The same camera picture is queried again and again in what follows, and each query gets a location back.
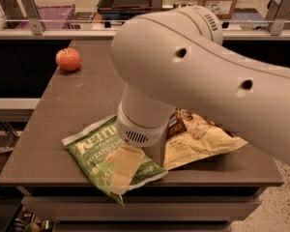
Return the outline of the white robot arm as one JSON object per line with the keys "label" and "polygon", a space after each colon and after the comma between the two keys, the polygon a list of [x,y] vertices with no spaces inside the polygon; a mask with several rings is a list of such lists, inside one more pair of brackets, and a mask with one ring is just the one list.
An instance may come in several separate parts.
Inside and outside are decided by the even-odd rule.
{"label": "white robot arm", "polygon": [[126,83],[117,132],[150,147],[179,107],[290,165],[290,68],[249,59],[222,41],[218,18],[201,6],[126,21],[111,45]]}

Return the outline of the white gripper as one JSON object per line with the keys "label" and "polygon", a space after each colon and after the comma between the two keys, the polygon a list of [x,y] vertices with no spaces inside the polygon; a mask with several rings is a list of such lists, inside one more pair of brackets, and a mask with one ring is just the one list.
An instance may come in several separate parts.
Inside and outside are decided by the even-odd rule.
{"label": "white gripper", "polygon": [[112,192],[124,194],[128,190],[145,156],[139,148],[153,146],[160,140],[174,109],[172,105],[150,99],[129,84],[125,86],[116,129],[130,145],[120,146],[116,152],[110,185]]}

